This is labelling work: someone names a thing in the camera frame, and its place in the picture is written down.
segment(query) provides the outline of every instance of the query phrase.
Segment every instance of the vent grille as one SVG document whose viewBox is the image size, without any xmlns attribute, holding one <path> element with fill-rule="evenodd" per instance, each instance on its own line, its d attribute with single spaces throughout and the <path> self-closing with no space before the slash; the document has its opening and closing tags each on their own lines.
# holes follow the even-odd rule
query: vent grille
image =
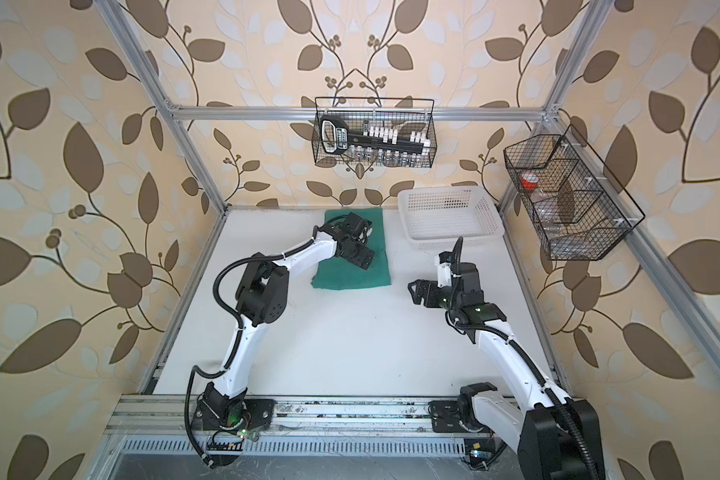
<svg viewBox="0 0 720 480">
<path fill-rule="evenodd" d="M 227 443 L 216 437 L 219 444 Z M 186 437 L 128 436 L 123 453 L 194 455 Z M 461 438 L 356 438 L 333 440 L 326 437 L 262 436 L 258 442 L 245 441 L 242 454 L 248 456 L 380 456 L 458 458 L 465 454 Z"/>
</svg>

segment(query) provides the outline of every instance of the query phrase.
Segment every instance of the black mounting plate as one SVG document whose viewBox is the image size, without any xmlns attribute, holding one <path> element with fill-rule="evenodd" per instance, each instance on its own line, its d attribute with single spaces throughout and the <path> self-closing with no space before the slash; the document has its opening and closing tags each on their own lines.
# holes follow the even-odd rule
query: black mounting plate
<svg viewBox="0 0 720 480">
<path fill-rule="evenodd" d="M 250 422 L 248 423 L 248 427 L 246 427 L 248 430 L 269 426 L 272 422 L 272 416 L 274 415 L 275 400 L 271 398 L 246 398 L 244 402 L 246 404 L 245 412 L 251 414 Z M 215 432 L 219 430 L 219 421 L 205 405 L 200 403 L 195 409 L 194 417 L 192 418 L 192 428 Z"/>
<path fill-rule="evenodd" d="M 476 433 L 461 426 L 458 402 L 455 400 L 432 400 L 429 403 L 432 431 L 436 433 Z M 488 432 L 483 427 L 478 433 Z"/>
</svg>

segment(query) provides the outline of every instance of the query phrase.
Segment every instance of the metal rail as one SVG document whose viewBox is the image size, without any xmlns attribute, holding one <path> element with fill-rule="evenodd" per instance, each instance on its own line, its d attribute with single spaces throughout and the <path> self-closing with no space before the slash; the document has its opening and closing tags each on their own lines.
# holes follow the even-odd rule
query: metal rail
<svg viewBox="0 0 720 480">
<path fill-rule="evenodd" d="M 300 107 L 181 107 L 170 110 L 178 120 L 314 120 L 314 108 Z M 437 121 L 540 121 L 541 108 L 450 108 L 432 112 Z"/>
</svg>

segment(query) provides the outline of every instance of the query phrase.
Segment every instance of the wall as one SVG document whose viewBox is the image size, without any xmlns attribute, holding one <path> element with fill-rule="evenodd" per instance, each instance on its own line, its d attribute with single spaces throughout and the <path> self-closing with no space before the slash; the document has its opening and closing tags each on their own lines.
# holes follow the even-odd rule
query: wall
<svg viewBox="0 0 720 480">
<path fill-rule="evenodd" d="M 720 0 L 614 11 L 582 70 L 563 117 L 588 130 L 720 322 Z"/>
<path fill-rule="evenodd" d="M 464 182 L 483 186 L 498 199 L 509 183 L 500 152 L 529 133 L 523 122 L 443 122 L 436 125 L 432 168 L 366 168 L 348 161 L 315 166 L 307 141 L 311 124 L 262 123 L 261 129 L 241 121 L 192 126 L 195 144 L 232 205 L 395 206 L 401 190 Z"/>
<path fill-rule="evenodd" d="M 637 198 L 720 321 L 720 62 L 711 69 L 720 48 L 707 30 L 694 47 L 704 24 L 720 38 L 720 1 L 617 1 L 563 116 Z M 519 204 L 508 230 L 617 473 L 720 478 L 720 381 L 628 247 L 595 263 L 549 262 Z"/>
<path fill-rule="evenodd" d="M 582 0 L 123 2 L 177 104 L 299 105 L 301 96 L 538 107 Z"/>
<path fill-rule="evenodd" d="M 81 476 L 216 217 L 89 6 L 0 1 L 0 478 Z"/>
</svg>

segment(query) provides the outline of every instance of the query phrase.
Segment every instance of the white table surface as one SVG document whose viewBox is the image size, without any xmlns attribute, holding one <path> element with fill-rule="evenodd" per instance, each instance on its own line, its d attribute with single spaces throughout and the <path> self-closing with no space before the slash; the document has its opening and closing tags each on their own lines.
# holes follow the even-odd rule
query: white table surface
<svg viewBox="0 0 720 480">
<path fill-rule="evenodd" d="M 224 266 L 255 252 L 276 254 L 306 241 L 324 210 L 233 210 L 223 227 L 189 311 L 154 390 L 183 394 L 192 365 L 219 369 L 235 319 L 212 298 Z M 433 257 L 413 250 L 399 213 L 384 210 L 390 286 L 364 290 L 312 288 L 313 267 L 288 286 L 288 307 L 270 325 L 249 380 L 255 395 L 452 396 L 460 387 L 491 382 L 507 391 L 490 360 L 445 324 L 444 311 L 414 305 L 407 284 L 437 278 Z M 503 239 L 466 246 L 477 264 L 485 300 L 507 315 L 518 341 L 547 374 L 547 362 Z M 235 305 L 244 271 L 233 270 L 221 294 Z M 207 381 L 196 376 L 193 391 Z"/>
</svg>

